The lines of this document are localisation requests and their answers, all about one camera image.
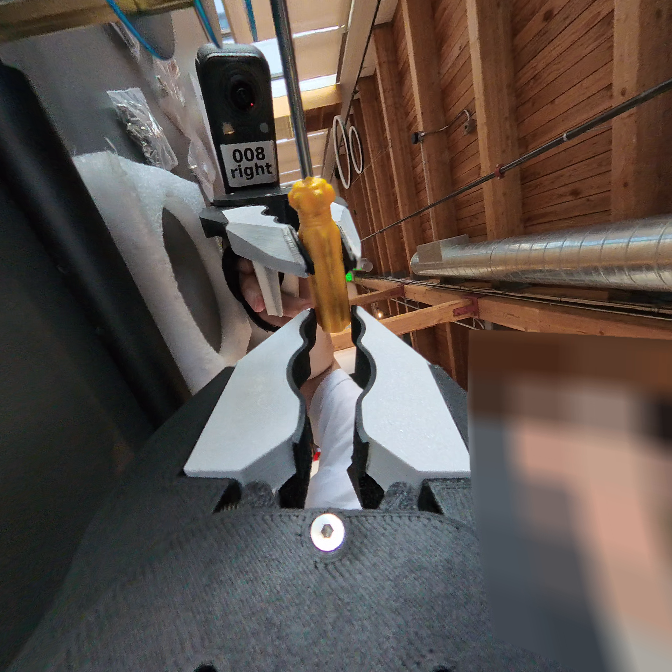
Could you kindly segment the person's right hand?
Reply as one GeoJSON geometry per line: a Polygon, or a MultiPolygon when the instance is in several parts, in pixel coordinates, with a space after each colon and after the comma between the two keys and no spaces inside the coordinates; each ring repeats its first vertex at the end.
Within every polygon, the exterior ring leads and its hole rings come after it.
{"type": "Polygon", "coordinates": [[[262,320],[264,320],[264,322],[273,324],[277,327],[282,327],[302,311],[309,308],[314,308],[307,279],[288,276],[286,279],[291,281],[298,281],[298,290],[296,291],[297,296],[281,290],[283,315],[269,315],[265,309],[264,298],[259,286],[259,282],[257,281],[252,261],[239,258],[237,262],[237,268],[239,270],[239,281],[242,295],[253,311],[262,320]]]}

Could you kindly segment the bag of silver screws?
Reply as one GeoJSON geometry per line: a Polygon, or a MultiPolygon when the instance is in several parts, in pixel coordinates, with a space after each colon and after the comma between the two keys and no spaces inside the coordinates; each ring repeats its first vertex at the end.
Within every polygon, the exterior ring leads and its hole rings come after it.
{"type": "Polygon", "coordinates": [[[139,88],[107,91],[120,122],[139,147],[147,164],[171,171],[178,165],[165,133],[150,111],[147,99],[139,88]]]}

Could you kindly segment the yellow handled screwdriver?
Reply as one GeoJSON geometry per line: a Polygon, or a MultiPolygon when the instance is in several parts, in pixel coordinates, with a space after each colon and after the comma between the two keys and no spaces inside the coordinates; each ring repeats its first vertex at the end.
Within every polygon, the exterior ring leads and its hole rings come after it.
{"type": "Polygon", "coordinates": [[[271,6],[302,173],[289,204],[298,213],[298,236],[313,262],[309,286],[317,321],[324,332],[338,333],[350,324],[350,306],[341,233],[331,214],[335,193],[324,179],[313,176],[287,3],[271,1],[271,6]]]}

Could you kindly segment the silver ventilation duct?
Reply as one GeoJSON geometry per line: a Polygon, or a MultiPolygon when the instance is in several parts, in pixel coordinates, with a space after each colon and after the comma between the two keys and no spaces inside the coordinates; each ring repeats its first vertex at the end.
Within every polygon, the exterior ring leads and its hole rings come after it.
{"type": "Polygon", "coordinates": [[[429,277],[666,292],[671,216],[481,243],[462,235],[418,246],[411,269],[429,277]]]}

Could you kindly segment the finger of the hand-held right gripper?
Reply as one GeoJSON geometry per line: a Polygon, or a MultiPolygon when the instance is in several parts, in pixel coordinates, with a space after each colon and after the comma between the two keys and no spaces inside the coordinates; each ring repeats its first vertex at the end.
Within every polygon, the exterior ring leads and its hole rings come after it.
{"type": "Polygon", "coordinates": [[[315,273],[310,255],[292,226],[280,223],[265,206],[242,206],[223,211],[232,250],[281,273],[306,278],[315,273]]]}
{"type": "Polygon", "coordinates": [[[360,268],[362,244],[345,200],[335,197],[332,202],[332,220],[340,231],[345,268],[360,268]]]}

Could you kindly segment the clear screw bag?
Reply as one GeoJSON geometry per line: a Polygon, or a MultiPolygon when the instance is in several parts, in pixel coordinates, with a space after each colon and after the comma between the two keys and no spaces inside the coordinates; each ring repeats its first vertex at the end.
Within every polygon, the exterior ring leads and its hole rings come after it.
{"type": "Polygon", "coordinates": [[[162,97],[169,97],[184,105],[180,69],[174,58],[163,60],[153,56],[155,84],[162,97]]]}
{"type": "Polygon", "coordinates": [[[189,73],[185,80],[185,109],[189,137],[193,145],[189,149],[189,167],[196,176],[206,201],[212,202],[221,187],[221,176],[199,86],[195,76],[189,73]]]}

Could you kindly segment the black ceiling pipe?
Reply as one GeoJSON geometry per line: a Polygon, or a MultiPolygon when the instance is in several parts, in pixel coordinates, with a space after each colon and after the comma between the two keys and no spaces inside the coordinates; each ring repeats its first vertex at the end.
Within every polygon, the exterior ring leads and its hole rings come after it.
{"type": "Polygon", "coordinates": [[[377,237],[378,235],[381,235],[382,233],[393,229],[396,226],[399,226],[408,220],[415,218],[417,216],[420,216],[421,214],[424,214],[427,211],[430,211],[431,209],[443,204],[444,202],[447,202],[449,200],[452,200],[458,196],[461,196],[462,194],[466,193],[467,191],[470,191],[471,189],[475,189],[478,187],[481,187],[485,183],[498,179],[501,180],[505,177],[505,174],[522,166],[523,164],[532,161],[533,159],[537,158],[538,156],[543,155],[544,153],[547,153],[560,145],[563,145],[566,142],[573,141],[574,139],[592,131],[595,130],[596,128],[601,127],[602,125],[610,122],[614,118],[617,118],[618,116],[629,112],[630,110],[633,110],[634,108],[643,105],[644,103],[650,101],[651,99],[654,99],[655,97],[658,97],[664,93],[667,93],[668,91],[671,90],[671,79],[665,80],[662,83],[659,83],[655,85],[654,87],[651,87],[629,99],[626,101],[613,106],[609,110],[595,116],[594,118],[572,128],[569,130],[564,131],[560,136],[558,136],[555,139],[552,139],[545,144],[543,144],[540,147],[537,147],[526,154],[516,158],[515,160],[506,163],[506,164],[497,164],[495,169],[482,176],[479,177],[478,179],[469,182],[465,186],[449,193],[448,195],[441,197],[440,199],[435,200],[434,202],[429,203],[427,206],[424,206],[415,212],[412,212],[411,214],[408,214],[398,221],[395,221],[385,227],[383,227],[379,231],[375,231],[372,234],[369,234],[365,238],[362,239],[362,242],[364,243],[365,241],[369,239],[373,239],[374,237],[377,237]]]}

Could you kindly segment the person's right forearm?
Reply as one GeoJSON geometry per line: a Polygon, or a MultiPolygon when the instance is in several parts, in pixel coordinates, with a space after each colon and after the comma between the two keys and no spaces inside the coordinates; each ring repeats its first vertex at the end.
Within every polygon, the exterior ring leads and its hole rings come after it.
{"type": "Polygon", "coordinates": [[[331,335],[324,332],[321,326],[316,327],[315,344],[310,350],[310,376],[308,381],[316,380],[320,375],[330,371],[335,362],[331,335]]]}

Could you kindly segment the white foam block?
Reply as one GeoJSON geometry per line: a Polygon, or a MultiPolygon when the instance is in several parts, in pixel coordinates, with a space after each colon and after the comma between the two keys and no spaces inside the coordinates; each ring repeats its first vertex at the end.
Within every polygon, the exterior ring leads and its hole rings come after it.
{"type": "Polygon", "coordinates": [[[204,235],[199,188],[113,153],[74,162],[190,392],[199,391],[246,354],[251,338],[220,245],[204,235]]]}

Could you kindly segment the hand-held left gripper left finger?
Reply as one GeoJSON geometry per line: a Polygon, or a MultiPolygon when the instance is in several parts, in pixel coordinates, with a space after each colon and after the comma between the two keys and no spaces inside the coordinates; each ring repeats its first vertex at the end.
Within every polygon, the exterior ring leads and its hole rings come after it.
{"type": "Polygon", "coordinates": [[[313,453],[300,387],[310,375],[316,316],[305,310],[234,367],[184,466],[187,476],[268,484],[303,508],[313,453]]]}

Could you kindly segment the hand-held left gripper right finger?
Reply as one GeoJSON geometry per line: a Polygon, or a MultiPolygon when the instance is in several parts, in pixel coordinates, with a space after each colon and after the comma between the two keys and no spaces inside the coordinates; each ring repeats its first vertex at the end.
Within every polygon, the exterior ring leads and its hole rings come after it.
{"type": "Polygon", "coordinates": [[[351,309],[356,403],[349,477],[362,507],[395,483],[469,479],[466,394],[361,307],[351,309]]]}

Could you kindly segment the person's white shirt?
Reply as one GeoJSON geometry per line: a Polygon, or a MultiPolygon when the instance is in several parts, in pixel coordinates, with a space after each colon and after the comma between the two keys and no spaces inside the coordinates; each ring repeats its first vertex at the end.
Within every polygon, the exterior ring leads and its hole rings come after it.
{"type": "Polygon", "coordinates": [[[321,457],[318,471],[310,479],[306,508],[362,508],[348,475],[360,393],[361,388],[340,368],[316,387],[308,417],[321,457]]]}

